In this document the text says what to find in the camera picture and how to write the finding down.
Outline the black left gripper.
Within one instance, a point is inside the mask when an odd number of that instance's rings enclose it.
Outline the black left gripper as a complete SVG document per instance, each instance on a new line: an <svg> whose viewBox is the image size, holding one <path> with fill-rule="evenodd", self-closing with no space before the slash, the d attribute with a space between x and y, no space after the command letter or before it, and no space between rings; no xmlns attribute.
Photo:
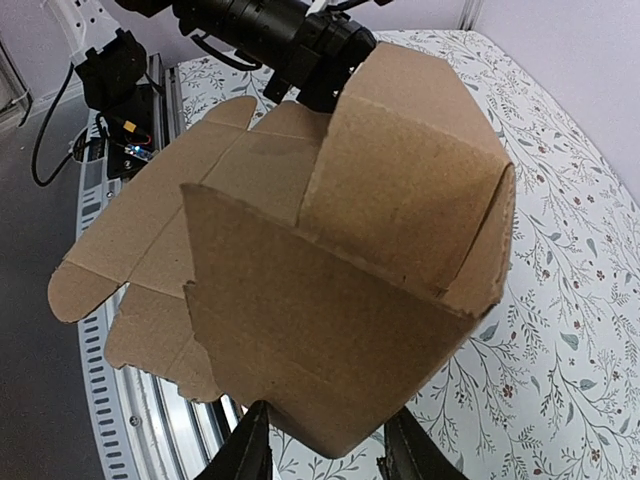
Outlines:
<svg viewBox="0 0 640 480"><path fill-rule="evenodd" d="M357 67L376 47L373 33L344 13L306 17L273 70L264 96L280 103L292 88L296 100L319 113L332 113Z"/></svg>

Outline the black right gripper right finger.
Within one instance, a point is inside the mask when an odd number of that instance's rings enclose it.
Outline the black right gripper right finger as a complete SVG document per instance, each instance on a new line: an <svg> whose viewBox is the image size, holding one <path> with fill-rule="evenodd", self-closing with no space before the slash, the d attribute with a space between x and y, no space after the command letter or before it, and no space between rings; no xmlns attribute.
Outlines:
<svg viewBox="0 0 640 480"><path fill-rule="evenodd" d="M384 480L467 480L406 407L383 430L384 456L376 463Z"/></svg>

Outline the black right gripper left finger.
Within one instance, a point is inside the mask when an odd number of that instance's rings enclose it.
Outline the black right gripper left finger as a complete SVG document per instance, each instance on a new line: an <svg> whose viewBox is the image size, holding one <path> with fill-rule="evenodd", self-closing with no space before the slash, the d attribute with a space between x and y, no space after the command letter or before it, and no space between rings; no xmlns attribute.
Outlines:
<svg viewBox="0 0 640 480"><path fill-rule="evenodd" d="M272 480L269 404L255 401L195 480Z"/></svg>

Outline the brown cardboard box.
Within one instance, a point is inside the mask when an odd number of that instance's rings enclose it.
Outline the brown cardboard box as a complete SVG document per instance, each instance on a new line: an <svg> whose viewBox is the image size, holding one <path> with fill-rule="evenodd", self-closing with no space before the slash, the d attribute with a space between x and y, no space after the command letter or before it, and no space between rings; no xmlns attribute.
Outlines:
<svg viewBox="0 0 640 480"><path fill-rule="evenodd" d="M450 64L379 44L330 114L243 96L171 141L53 273L67 323L124 291L105 356L190 400L268 402L338 458L503 294L514 167Z"/></svg>

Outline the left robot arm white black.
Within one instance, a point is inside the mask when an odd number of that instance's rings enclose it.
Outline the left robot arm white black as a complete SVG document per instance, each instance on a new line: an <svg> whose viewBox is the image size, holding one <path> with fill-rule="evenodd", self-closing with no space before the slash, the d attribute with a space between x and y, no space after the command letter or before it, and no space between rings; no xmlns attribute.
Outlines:
<svg viewBox="0 0 640 480"><path fill-rule="evenodd" d="M147 71L147 53L99 1L50 1L70 48L71 70L86 104L106 112L128 100ZM354 2L123 1L125 10L151 18L170 9L182 35L238 71L268 67L263 95L334 111L349 78L376 48L373 33L348 15Z"/></svg>

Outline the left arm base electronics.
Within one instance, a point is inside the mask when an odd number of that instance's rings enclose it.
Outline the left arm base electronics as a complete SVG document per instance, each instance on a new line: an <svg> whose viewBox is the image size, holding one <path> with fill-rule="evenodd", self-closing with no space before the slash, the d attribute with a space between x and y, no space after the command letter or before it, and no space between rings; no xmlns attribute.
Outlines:
<svg viewBox="0 0 640 480"><path fill-rule="evenodd" d="M159 149L154 136L141 124L97 113L73 141L69 153L78 163L103 162L109 180L129 180L153 160Z"/></svg>

